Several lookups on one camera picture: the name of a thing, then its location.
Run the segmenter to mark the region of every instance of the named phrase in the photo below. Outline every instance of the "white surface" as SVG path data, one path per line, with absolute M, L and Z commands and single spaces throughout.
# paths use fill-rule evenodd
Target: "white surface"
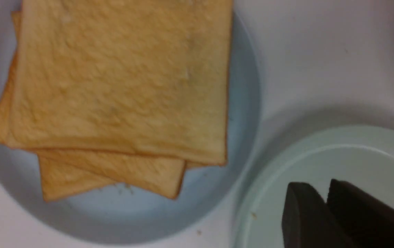
M 267 163 L 239 211 L 235 248 L 284 248 L 282 214 L 290 182 L 307 182 L 327 199 L 344 180 L 394 208 L 394 131 L 350 126 L 317 132 Z
M 394 128 L 394 1 L 238 0 L 236 9 L 267 87 L 262 140 L 324 108 Z M 142 247 L 229 247 L 235 196 L 185 232 Z M 98 247 L 44 226 L 0 186 L 0 247 L 36 246 Z

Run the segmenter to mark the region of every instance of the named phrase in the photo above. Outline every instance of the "stack of bread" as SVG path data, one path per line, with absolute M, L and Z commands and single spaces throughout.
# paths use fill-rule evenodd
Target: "stack of bread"
M 24 0 L 0 144 L 46 201 L 123 182 L 174 199 L 227 162 L 232 0 Z

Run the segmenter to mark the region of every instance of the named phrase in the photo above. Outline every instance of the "bread crumb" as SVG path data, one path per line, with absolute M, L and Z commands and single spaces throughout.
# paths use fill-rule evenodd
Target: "bread crumb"
M 133 189 L 131 188 L 131 185 L 125 184 L 125 188 L 129 190 L 129 193 L 130 193 L 131 195 L 134 195 L 134 191 L 133 191 Z

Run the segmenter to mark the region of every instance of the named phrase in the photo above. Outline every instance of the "mint green plate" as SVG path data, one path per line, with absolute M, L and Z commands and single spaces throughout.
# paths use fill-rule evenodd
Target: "mint green plate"
M 308 182 L 326 198 L 332 178 L 349 181 L 394 208 L 394 131 L 332 128 L 267 162 L 237 215 L 235 248 L 282 248 L 281 218 L 289 182 Z

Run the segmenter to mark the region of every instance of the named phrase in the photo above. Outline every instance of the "plate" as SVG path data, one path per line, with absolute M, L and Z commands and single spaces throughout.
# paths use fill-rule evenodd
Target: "plate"
M 235 248 L 283 248 L 289 182 L 308 182 L 326 199 L 330 180 L 346 180 L 394 208 L 394 131 L 348 126 L 317 132 L 270 161 L 238 211 Z
M 0 94 L 16 47 L 10 12 L 19 0 L 0 0 Z M 170 236 L 216 206 L 239 178 L 260 121 L 260 82 L 248 35 L 235 15 L 230 63 L 228 159 L 226 168 L 186 173 L 175 201 L 124 185 L 44 203 L 35 155 L 0 145 L 0 183 L 30 215 L 70 236 L 100 244 L 128 245 Z

